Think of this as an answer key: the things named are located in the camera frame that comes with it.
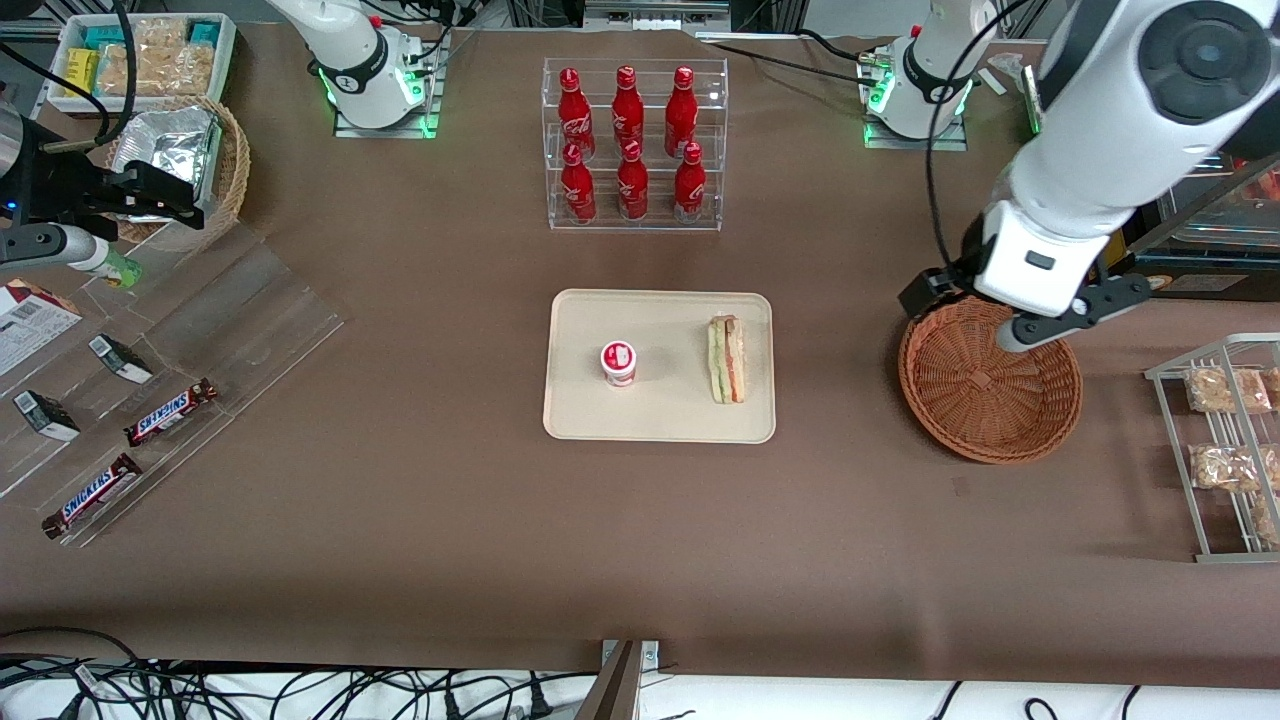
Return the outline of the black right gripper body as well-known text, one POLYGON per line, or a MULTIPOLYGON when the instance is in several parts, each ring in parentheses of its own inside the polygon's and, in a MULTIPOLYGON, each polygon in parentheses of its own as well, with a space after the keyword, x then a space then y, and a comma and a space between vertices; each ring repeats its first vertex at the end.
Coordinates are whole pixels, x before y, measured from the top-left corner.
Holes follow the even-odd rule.
POLYGON ((20 150, 20 224, 83 225, 120 213, 123 195, 110 176, 82 152, 46 152, 27 143, 20 150))

